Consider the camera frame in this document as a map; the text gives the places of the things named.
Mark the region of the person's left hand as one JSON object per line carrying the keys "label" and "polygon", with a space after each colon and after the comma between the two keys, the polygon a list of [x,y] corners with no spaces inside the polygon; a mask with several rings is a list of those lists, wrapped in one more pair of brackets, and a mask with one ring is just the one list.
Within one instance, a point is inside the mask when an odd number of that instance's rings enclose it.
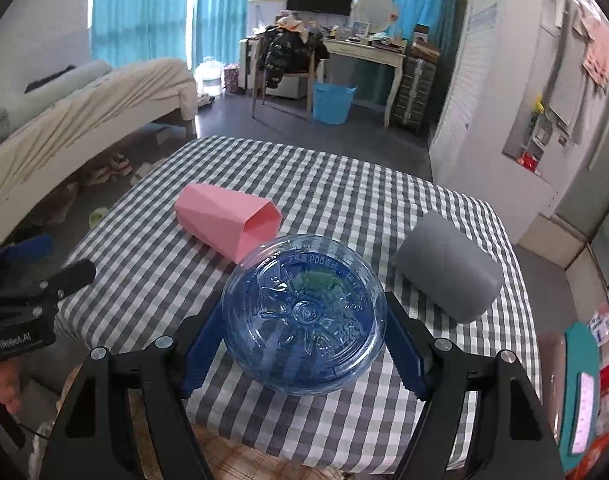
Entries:
{"label": "person's left hand", "polygon": [[12,415],[21,408],[19,369],[16,359],[0,363],[0,403]]}

